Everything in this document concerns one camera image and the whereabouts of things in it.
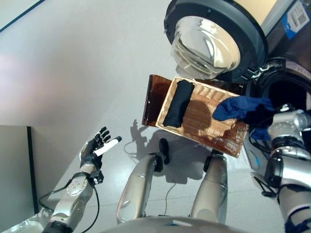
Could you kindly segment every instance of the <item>rolled black towel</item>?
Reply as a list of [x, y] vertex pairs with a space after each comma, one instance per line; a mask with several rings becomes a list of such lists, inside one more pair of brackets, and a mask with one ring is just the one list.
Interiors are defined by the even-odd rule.
[[194, 85], [186, 80], [177, 83], [174, 97], [163, 121], [164, 126], [173, 126], [176, 128], [181, 126], [193, 89]]

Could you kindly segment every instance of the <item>blue cloth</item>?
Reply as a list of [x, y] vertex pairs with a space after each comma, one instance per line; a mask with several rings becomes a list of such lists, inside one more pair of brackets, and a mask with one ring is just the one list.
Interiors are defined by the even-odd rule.
[[[273, 116], [274, 108], [270, 99], [238, 96], [222, 101], [213, 113], [215, 120], [236, 118], [250, 125], [250, 130], [265, 119]], [[251, 135], [256, 140], [270, 140], [269, 124], [260, 125]]]

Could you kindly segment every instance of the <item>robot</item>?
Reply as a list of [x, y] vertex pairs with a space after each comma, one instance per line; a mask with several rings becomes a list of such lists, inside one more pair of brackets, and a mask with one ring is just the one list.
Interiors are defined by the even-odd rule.
[[[277, 190], [276, 197], [285, 221], [286, 232], [311, 232], [311, 155], [301, 132], [311, 126], [311, 116], [284, 106], [268, 128], [272, 152], [264, 179]], [[102, 128], [80, 153], [80, 171], [65, 185], [66, 193], [58, 202], [44, 233], [71, 233], [81, 220], [87, 201], [103, 182], [102, 155], [121, 141], [110, 140]], [[160, 144], [167, 156], [167, 145]], [[223, 154], [213, 150], [204, 165], [205, 177], [197, 192], [189, 217], [146, 217], [153, 172], [161, 169], [162, 159], [152, 153], [136, 165], [117, 207], [117, 227], [107, 233], [138, 232], [227, 232], [237, 233], [225, 223], [227, 206], [227, 169]]]

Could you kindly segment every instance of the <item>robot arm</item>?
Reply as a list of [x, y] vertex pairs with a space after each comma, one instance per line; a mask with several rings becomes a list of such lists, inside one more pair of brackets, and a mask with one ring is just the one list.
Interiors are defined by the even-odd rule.
[[301, 135], [310, 125], [311, 116], [296, 110], [274, 115], [268, 129], [272, 152], [265, 181], [278, 189], [286, 232], [311, 231], [311, 155]]
[[86, 142], [80, 152], [80, 171], [73, 175], [43, 233], [71, 233], [77, 227], [93, 194], [94, 185], [103, 182], [104, 176], [100, 171], [103, 154], [121, 141], [121, 137], [109, 139], [109, 131], [104, 127]]

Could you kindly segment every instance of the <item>wicker basket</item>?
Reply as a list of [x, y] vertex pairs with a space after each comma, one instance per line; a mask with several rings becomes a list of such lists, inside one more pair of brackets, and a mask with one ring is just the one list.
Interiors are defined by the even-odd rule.
[[[165, 127], [163, 126], [163, 121], [175, 94], [177, 82], [180, 80], [187, 80], [193, 83], [194, 90], [186, 109], [182, 126], [180, 128]], [[175, 77], [162, 105], [156, 126], [237, 158], [242, 148], [248, 125], [236, 119], [217, 121], [212, 117], [220, 102], [235, 96], [238, 95], [207, 84]]]

